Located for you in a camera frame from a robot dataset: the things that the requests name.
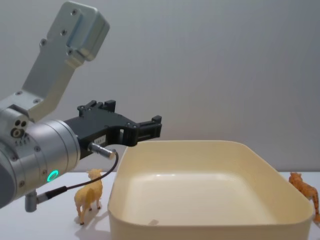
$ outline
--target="plastic tray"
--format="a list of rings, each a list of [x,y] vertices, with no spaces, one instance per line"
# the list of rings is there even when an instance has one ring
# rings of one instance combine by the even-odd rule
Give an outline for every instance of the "plastic tray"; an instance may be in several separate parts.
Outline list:
[[[307,240],[313,207],[247,146],[147,141],[112,187],[112,240]]]

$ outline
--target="plastic animal figure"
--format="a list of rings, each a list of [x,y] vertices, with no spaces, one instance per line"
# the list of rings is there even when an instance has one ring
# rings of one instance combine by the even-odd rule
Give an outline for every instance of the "plastic animal figure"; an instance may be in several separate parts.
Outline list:
[[[101,176],[102,169],[91,169],[87,171],[88,176],[91,180],[94,180]],[[96,201],[97,209],[100,209],[99,200],[102,196],[102,181],[101,179],[90,183],[83,188],[79,189],[74,196],[74,202],[76,206],[76,210],[78,212],[78,216],[80,217],[80,225],[85,224],[85,214],[86,211],[92,210],[91,204]]]
[[[291,172],[289,182],[307,199],[312,199],[315,209],[315,217],[313,221],[317,224],[320,223],[319,198],[317,189],[305,183],[301,177],[301,173]]]

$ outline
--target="white wall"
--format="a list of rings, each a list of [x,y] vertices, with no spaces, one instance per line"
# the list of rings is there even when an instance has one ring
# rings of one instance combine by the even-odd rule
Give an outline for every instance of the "white wall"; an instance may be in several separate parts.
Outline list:
[[[1,1],[0,98],[22,86],[63,2]],[[320,1],[81,2],[111,30],[50,118],[114,99],[134,121],[162,115],[162,140],[233,140],[278,170],[320,170]]]

